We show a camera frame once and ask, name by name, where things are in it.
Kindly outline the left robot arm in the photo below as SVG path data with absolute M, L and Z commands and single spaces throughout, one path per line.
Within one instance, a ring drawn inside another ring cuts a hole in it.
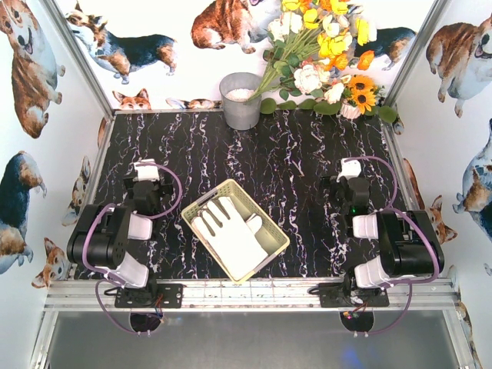
M 118 288 L 143 289 L 151 280 L 147 266 L 137 261 L 129 241 L 149 241 L 158 221 L 176 209 L 182 199 L 181 180 L 153 159 L 137 161 L 135 173 L 123 179 L 124 204 L 88 204 L 67 245 L 72 264 L 101 274 Z

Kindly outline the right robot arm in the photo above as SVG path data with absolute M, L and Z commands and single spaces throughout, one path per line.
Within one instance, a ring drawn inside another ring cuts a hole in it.
M 378 161 L 391 173 L 393 194 L 382 209 L 371 210 L 369 181 L 362 176 L 363 161 Z M 375 156 L 343 158 L 338 174 L 321 179 L 330 203 L 339 208 L 349 238 L 376 241 L 378 255 L 352 267 L 340 289 L 385 290 L 398 284 L 426 284 L 444 267 L 444 254 L 426 211 L 394 207 L 397 176 L 392 166 Z

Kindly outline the white glove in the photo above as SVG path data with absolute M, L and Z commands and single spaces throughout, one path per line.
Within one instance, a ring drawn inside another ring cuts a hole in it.
M 191 224 L 235 281 L 268 256 L 229 197 L 208 201 Z

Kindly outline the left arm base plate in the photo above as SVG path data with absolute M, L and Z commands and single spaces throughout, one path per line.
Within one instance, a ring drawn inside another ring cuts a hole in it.
M 119 288 L 115 295 L 116 308 L 180 308 L 183 284 L 157 284 L 151 288 Z

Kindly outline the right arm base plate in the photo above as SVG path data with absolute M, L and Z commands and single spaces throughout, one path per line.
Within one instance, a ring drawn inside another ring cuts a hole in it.
M 389 298 L 380 288 L 344 290 L 341 284 L 320 284 L 318 286 L 320 304 L 323 308 L 386 308 Z

